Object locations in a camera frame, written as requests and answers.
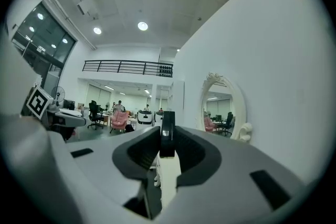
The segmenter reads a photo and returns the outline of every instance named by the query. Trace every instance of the black office chair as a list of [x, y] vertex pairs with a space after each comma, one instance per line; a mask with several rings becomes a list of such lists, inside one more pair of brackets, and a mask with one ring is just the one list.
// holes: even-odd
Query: black office chair
[[104, 125], [99, 125], [97, 124], [97, 121], [103, 121], [104, 120], [104, 116], [102, 115], [103, 112], [101, 112], [101, 114], [98, 114], [98, 110], [100, 110], [100, 107], [97, 105], [96, 101], [91, 101], [91, 103], [89, 103], [89, 107], [90, 107], [90, 115], [89, 115], [89, 119], [91, 120], [91, 123], [88, 128], [90, 126], [95, 126], [97, 129], [97, 126], [100, 126], [102, 128], [104, 128]]
[[231, 126], [232, 118], [233, 118], [232, 112], [227, 113], [226, 122], [224, 124], [220, 125], [220, 127], [223, 128], [223, 132], [224, 132], [225, 136], [226, 136], [227, 133], [232, 135], [232, 133], [228, 131], [232, 127]]

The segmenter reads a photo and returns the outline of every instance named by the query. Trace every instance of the pink chair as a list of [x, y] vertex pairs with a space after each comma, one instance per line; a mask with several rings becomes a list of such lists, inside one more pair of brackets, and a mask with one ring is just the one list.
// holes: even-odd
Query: pink chair
[[117, 110], [110, 121], [110, 123], [112, 123], [112, 129], [110, 133], [112, 132], [113, 129], [120, 129], [124, 131], [125, 126], [127, 125], [127, 119], [128, 119], [128, 113], [120, 112]]
[[214, 128], [216, 128], [216, 124], [213, 123], [209, 117], [204, 118], [204, 126], [205, 126], [205, 131], [212, 133]]

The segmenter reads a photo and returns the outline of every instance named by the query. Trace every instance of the black metal railing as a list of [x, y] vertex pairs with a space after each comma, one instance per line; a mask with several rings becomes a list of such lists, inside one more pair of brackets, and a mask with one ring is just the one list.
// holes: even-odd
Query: black metal railing
[[173, 65], [160, 62], [127, 61], [127, 60], [88, 60], [82, 71], [115, 72], [160, 77], [173, 77]]

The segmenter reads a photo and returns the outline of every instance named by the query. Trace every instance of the person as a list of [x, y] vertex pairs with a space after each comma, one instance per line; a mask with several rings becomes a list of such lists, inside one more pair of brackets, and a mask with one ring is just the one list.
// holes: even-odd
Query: person
[[118, 104], [114, 106], [113, 112], [119, 111], [119, 112], [124, 112], [124, 107], [121, 104], [121, 100], [118, 101]]

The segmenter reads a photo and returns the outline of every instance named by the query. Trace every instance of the grey floor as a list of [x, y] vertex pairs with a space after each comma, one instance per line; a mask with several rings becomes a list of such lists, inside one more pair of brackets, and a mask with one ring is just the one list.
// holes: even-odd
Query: grey floor
[[[87, 121], [86, 126], [78, 127], [79, 131], [79, 139], [78, 135], [72, 136], [67, 143], [79, 142], [79, 141], [87, 141], [87, 140], [96, 140], [96, 139], [106, 139], [115, 135], [123, 135], [123, 132], [119, 130], [113, 130], [111, 133], [110, 126], [98, 127], [95, 130], [94, 126], [87, 128], [88, 125], [91, 124], [91, 121]], [[154, 187], [154, 178], [156, 176], [156, 170], [148, 171], [148, 186], [147, 186], [147, 196], [148, 196], [148, 204], [150, 208], [150, 212], [152, 217], [156, 217], [162, 210], [161, 207], [161, 189], [160, 187]]]

